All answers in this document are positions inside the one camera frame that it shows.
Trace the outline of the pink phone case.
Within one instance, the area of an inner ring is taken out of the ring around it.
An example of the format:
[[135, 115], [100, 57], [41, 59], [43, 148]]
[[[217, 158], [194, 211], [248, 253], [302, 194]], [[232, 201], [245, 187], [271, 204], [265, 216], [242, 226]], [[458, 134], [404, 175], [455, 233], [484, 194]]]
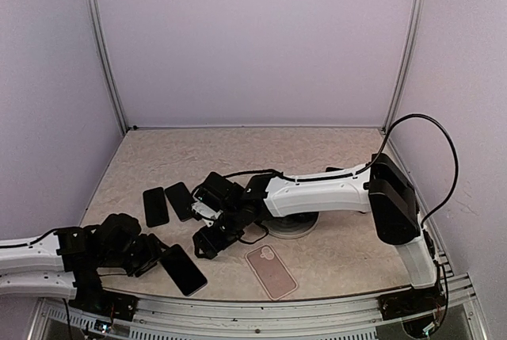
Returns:
[[260, 246], [248, 252], [245, 259], [270, 300], [281, 300], [298, 288], [297, 281], [272, 246]]

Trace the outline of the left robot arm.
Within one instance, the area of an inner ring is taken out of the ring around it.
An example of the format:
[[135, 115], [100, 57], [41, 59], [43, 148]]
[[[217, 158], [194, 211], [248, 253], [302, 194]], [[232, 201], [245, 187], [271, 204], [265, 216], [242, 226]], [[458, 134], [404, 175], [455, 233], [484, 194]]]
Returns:
[[51, 229], [39, 237], [1, 241], [1, 294], [52, 297], [83, 302], [105, 311], [111, 296], [99, 269], [122, 269], [140, 277], [161, 260], [168, 246], [142, 233], [125, 213], [100, 224]]

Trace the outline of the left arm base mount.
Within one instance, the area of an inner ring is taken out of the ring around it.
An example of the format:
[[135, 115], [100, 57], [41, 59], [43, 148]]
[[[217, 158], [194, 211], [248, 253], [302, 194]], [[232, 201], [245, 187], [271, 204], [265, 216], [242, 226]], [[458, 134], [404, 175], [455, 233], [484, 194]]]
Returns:
[[110, 319], [131, 322], [139, 299], [136, 296], [108, 290], [78, 290], [76, 297], [69, 305], [82, 311], [109, 317]]

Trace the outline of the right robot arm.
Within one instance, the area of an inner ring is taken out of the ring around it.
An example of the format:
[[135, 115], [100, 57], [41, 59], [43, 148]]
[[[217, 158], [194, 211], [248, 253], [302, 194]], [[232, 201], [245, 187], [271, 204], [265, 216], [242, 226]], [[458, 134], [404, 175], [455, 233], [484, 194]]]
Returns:
[[320, 212], [371, 213], [379, 240], [393, 246], [412, 288], [405, 303], [422, 311], [436, 298], [437, 256], [422, 223], [414, 187], [391, 158], [320, 174], [287, 176], [276, 170], [250, 172], [241, 186], [211, 172], [192, 194], [191, 209], [205, 225], [193, 235], [198, 258], [213, 259], [243, 237], [251, 224]]

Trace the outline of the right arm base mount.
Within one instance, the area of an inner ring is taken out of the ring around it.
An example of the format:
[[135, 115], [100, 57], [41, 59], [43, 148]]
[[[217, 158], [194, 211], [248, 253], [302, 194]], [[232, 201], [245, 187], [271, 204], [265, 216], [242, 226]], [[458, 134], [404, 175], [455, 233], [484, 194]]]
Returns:
[[399, 319], [432, 311], [445, 305], [445, 294], [434, 288], [414, 289], [383, 294], [377, 298], [383, 320]]

